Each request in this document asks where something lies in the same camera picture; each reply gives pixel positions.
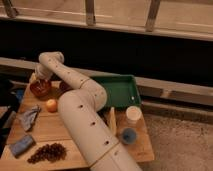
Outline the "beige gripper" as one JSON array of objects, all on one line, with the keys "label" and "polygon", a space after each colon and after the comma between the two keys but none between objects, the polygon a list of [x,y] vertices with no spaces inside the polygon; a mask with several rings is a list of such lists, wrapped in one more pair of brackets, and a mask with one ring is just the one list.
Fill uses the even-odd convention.
[{"label": "beige gripper", "polygon": [[50,80],[52,75],[53,75],[53,72],[51,70],[44,67],[42,64],[37,64],[35,68],[35,73],[31,75],[29,79],[29,83],[34,83],[37,80],[37,78],[43,79],[43,80]]}]

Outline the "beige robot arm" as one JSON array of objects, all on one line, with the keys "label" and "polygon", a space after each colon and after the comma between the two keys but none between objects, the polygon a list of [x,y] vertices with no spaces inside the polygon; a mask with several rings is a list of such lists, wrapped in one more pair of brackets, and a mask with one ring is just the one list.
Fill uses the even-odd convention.
[{"label": "beige robot arm", "polygon": [[97,114],[107,102],[103,86],[64,65],[64,55],[43,52],[35,68],[37,79],[56,74],[71,90],[58,100],[58,113],[91,171],[142,171],[118,138]]}]

